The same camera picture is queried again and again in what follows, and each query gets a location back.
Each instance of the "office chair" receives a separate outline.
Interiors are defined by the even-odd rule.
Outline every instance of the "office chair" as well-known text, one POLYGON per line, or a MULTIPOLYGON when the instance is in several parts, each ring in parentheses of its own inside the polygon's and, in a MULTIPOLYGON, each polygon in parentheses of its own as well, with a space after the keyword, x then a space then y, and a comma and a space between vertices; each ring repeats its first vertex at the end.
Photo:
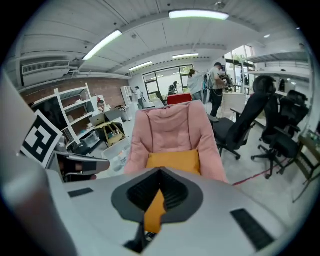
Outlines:
POLYGON ((289 166, 292 161, 283 166, 277 158, 284 156, 285 158, 293 159, 298 154, 299 145, 292 140, 295 132, 300 132, 297 125, 308 114, 308 108, 305 105, 306 96, 296 91, 290 91, 288 96, 280 101, 280 112, 278 109, 278 100, 273 95, 264 112, 266 117, 266 126, 262 133, 262 140, 269 144, 270 149, 259 145, 258 149, 263 149, 266 153, 260 155, 253 155, 251 160, 255 158, 269 159, 270 173, 265 175, 268 180, 273 174, 274 162, 280 166, 280 171, 277 174, 283 174, 285 168, 289 166))
POLYGON ((255 125, 252 122, 263 111, 270 96, 275 93, 273 82, 274 79, 267 75, 255 79, 253 83, 255 94, 249 98, 243 112, 241 114, 238 112, 240 116, 235 123, 228 118, 219 119, 218 122, 210 120, 220 155, 223 149, 226 149, 235 155, 236 160, 240 159, 241 155, 235 150, 247 144, 249 132, 255 125))

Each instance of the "fluorescent light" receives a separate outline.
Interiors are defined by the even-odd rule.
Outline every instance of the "fluorescent light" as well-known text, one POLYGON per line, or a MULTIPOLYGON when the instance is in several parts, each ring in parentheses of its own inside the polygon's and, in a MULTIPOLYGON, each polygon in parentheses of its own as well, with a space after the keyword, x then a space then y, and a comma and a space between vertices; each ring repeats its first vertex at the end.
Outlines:
POLYGON ((173 10, 169 12, 169 17, 170 19, 199 17, 226 20, 229 14, 215 10, 173 10))
POLYGON ((183 58, 183 57, 197 57, 198 55, 199 53, 181 54, 181 55, 172 56, 172 59, 183 58))
POLYGON ((152 61, 149 61, 149 62, 143 63, 143 64, 138 65, 138 66, 134 66, 134 67, 130 68, 129 70, 130 70, 130 71, 132 71, 132 70, 136 70, 136 69, 138 69, 138 68, 142 68, 142 67, 147 66, 147 65, 150 65, 150 64, 152 64, 152 61))
POLYGON ((97 52, 99 52, 103 47, 107 44, 120 37, 122 32, 120 30, 114 31, 112 34, 108 35, 105 39, 103 39, 100 43, 98 43, 91 51, 89 51, 86 56, 83 57, 84 61, 90 60, 97 52))

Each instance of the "brick wall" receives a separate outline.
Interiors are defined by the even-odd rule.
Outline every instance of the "brick wall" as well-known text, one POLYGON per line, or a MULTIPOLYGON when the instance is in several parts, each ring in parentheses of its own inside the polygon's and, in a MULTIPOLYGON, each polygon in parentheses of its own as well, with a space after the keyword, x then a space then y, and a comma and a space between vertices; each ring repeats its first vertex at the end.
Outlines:
POLYGON ((54 89, 58 88, 59 92, 85 87, 88 84, 91 96, 103 95, 106 104, 111 107, 125 105, 120 88, 129 86, 128 80, 114 78, 79 78, 65 81, 50 83, 22 92, 20 95, 27 104, 38 101, 42 98, 54 94, 54 89))

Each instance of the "floor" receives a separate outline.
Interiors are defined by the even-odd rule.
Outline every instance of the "floor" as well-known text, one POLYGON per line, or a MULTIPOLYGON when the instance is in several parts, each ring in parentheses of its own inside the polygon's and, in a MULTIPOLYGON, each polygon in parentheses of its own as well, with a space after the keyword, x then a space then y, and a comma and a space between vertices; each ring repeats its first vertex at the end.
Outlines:
MULTIPOLYGON (((207 113, 211 111, 211 104, 205 106, 207 113)), ((123 124, 126 136, 131 137, 134 128, 134 120, 123 124)), ((320 179, 310 184, 302 197, 295 203, 296 199, 304 189, 303 182, 306 180, 299 168, 292 164, 286 168, 283 175, 276 174, 279 168, 273 169, 273 175, 269 180, 265 179, 265 173, 270 168, 270 163, 266 159, 256 158, 251 160, 251 156, 259 155, 263 152, 258 149, 258 145, 263 128, 256 125, 250 132, 247 145, 242 146, 237 152, 241 155, 239 160, 235 156, 223 150, 221 159, 230 184, 253 198, 256 202, 264 205, 273 212, 288 227, 291 227, 306 216, 309 210, 309 204, 315 199, 315 193, 318 192, 320 179)), ((102 143, 91 155, 101 158, 102 152, 107 146, 102 143)), ((108 177, 108 173, 98 174, 98 179, 108 177)))

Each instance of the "ceiling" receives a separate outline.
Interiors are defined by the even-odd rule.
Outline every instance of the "ceiling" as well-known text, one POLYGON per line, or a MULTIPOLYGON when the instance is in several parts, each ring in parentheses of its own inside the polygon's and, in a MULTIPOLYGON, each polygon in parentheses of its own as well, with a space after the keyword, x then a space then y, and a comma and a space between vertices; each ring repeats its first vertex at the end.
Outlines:
POLYGON ((7 56, 6 69, 24 86, 22 66, 50 60, 70 61, 70 76, 83 72, 126 75, 129 68, 173 55, 199 53, 214 61, 235 48, 288 31, 292 24, 263 0, 222 0, 227 20, 169 19, 176 9, 214 10, 217 0, 51 0, 32 17, 7 56), (82 58, 103 38, 122 35, 88 61, 82 58))

